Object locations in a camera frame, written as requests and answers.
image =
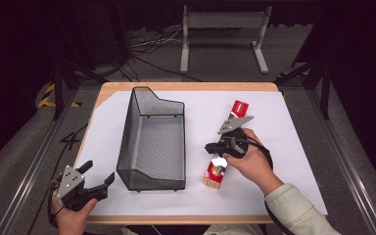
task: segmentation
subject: sleeve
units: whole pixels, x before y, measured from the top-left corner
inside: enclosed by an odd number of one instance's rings
[[[265,199],[277,220],[294,234],[339,234],[297,187],[288,183]]]

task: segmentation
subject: black mesh basket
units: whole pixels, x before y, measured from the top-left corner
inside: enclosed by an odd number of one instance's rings
[[[184,103],[133,88],[117,173],[130,191],[185,189]]]

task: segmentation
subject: person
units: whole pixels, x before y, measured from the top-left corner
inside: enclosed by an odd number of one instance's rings
[[[243,128],[243,130],[247,137],[261,144],[251,129]],[[247,154],[242,159],[236,159],[228,154],[223,154],[223,157],[229,165],[237,168],[247,179],[256,183],[264,194],[269,213],[284,232],[311,235],[339,234],[298,188],[291,183],[283,183],[274,174],[266,157],[256,146],[249,145]],[[86,218],[96,204],[97,200],[92,199],[81,211],[62,210],[62,206],[53,196],[54,212],[58,212],[56,218],[59,225],[59,234],[83,234]]]

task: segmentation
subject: gray carpet floor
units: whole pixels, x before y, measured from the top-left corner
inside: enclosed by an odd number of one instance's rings
[[[291,70],[290,65],[309,31],[310,25],[270,27],[267,30],[262,52],[269,68],[269,74],[259,72],[257,60],[250,45],[254,35],[252,31],[241,29],[234,35],[226,35],[214,30],[198,31],[191,38],[190,64],[187,75],[202,81],[273,81],[278,73]],[[143,54],[140,58],[169,71],[179,72],[180,54],[181,43],[173,42],[151,54]],[[140,80],[192,81],[188,77],[158,70],[137,60],[128,60],[128,64],[123,68],[135,81],[136,74],[137,79]],[[107,79],[127,81],[120,72],[108,76]],[[279,88],[285,92],[285,101],[307,158],[315,178],[321,182],[320,191],[329,211],[327,219],[342,234],[371,234],[360,206],[354,199],[353,189],[349,186],[337,163],[333,146],[322,128],[322,120],[316,115],[317,107],[314,107],[309,101],[307,91],[300,86],[301,81],[297,77]],[[57,159],[65,147],[65,143],[60,141],[70,133],[78,131],[89,121],[99,90],[100,84],[97,82],[82,81],[82,85],[73,98],[76,102],[81,102],[81,107],[68,108],[59,130],[55,133],[48,148],[46,161],[36,180],[30,185],[30,191],[22,209],[15,216],[10,234],[27,233],[51,180]],[[38,94],[37,101],[41,97],[42,92]],[[376,172],[363,152],[345,110],[333,89],[329,108],[330,123],[339,137],[343,151],[351,159],[376,211]],[[39,151],[41,142],[53,123],[54,113],[53,108],[38,108],[36,115],[0,152],[0,221]],[[81,139],[83,134],[84,131],[79,132],[78,139]],[[73,165],[79,145],[80,143],[76,143],[71,150],[64,152],[57,172],[62,171],[65,165]],[[31,234],[57,233],[57,230],[49,225],[46,212],[46,205],[44,205]],[[89,232],[93,233],[120,234],[120,226],[90,224],[87,228]],[[268,231],[269,234],[280,234],[279,229],[274,225],[269,225]]]

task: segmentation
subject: red box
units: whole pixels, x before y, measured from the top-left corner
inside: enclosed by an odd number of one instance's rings
[[[249,104],[236,100],[228,118],[243,118],[248,108]],[[220,157],[218,154],[213,154],[209,167],[204,174],[203,183],[211,188],[219,189],[226,169],[227,161],[225,158]]]

